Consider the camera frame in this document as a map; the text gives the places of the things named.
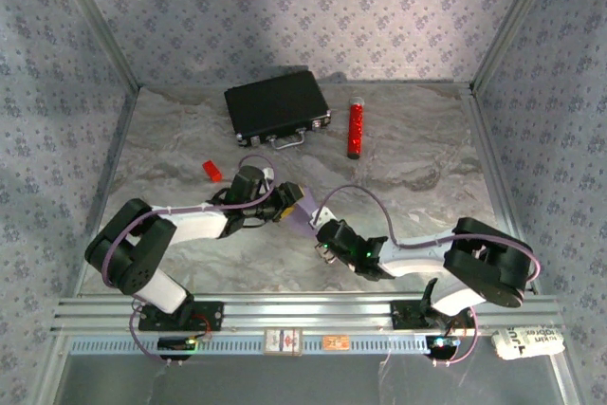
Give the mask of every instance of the marble surface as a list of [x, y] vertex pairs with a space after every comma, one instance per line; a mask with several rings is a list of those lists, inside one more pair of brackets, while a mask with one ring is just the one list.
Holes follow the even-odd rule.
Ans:
[[[106, 223], [133, 197], [173, 207], [201, 203], [228, 186], [239, 148], [223, 98], [225, 88], [142, 89], [103, 216]], [[328, 84], [333, 121], [304, 145], [254, 152], [269, 157], [279, 179], [312, 189], [317, 201], [346, 183], [363, 185], [386, 203], [398, 238], [450, 229], [460, 216], [494, 225], [481, 165], [454, 84]], [[365, 99], [360, 160], [346, 157], [348, 101]], [[211, 183], [201, 164], [224, 176]], [[263, 165], [263, 162], [251, 164]], [[329, 207], [363, 236], [387, 232], [376, 203], [357, 191], [336, 194]], [[171, 246], [161, 267], [191, 292], [418, 291], [428, 277], [369, 282], [342, 264], [327, 265], [314, 242], [282, 224], [241, 230], [222, 240]], [[116, 292], [89, 267], [81, 293]]]

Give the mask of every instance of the red cylinder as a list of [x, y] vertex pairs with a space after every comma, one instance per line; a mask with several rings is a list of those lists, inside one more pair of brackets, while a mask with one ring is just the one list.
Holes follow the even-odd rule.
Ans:
[[350, 128], [348, 130], [348, 158], [358, 160], [360, 158], [360, 146], [362, 143], [362, 107], [364, 100], [354, 97], [350, 100]]

